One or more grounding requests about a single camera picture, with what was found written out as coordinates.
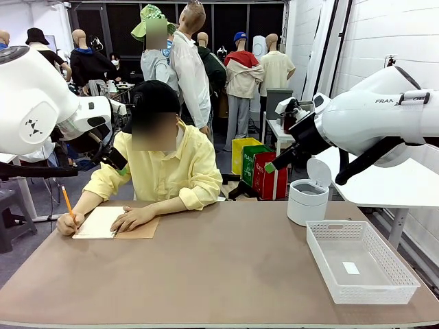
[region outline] orange pencil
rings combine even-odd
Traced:
[[[64,194],[64,198],[66,199],[66,204],[67,204],[67,208],[69,209],[69,214],[70,214],[71,218],[73,218],[73,222],[75,223],[75,226],[76,226],[75,215],[73,214],[73,211],[71,209],[70,201],[69,201],[69,197],[67,196],[66,188],[64,187],[64,185],[62,185],[61,188],[62,188],[62,194]]]

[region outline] white basket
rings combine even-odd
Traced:
[[[307,242],[336,304],[407,304],[420,287],[366,221],[307,221]]]

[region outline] plastic stool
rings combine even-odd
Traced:
[[[2,212],[15,204],[23,213],[26,223],[21,226],[6,229]],[[13,190],[0,189],[0,253],[11,252],[12,239],[22,235],[27,230],[31,230],[32,233],[36,234],[35,223],[32,221],[21,196],[17,195]]]

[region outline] open notebook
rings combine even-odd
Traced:
[[[96,207],[86,218],[74,239],[152,239],[157,229],[159,218],[138,226],[129,232],[110,231],[117,216],[123,214],[123,207]]]

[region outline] notebook page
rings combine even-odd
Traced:
[[[123,214],[123,207],[96,207],[81,225],[74,239],[112,239],[111,225]]]

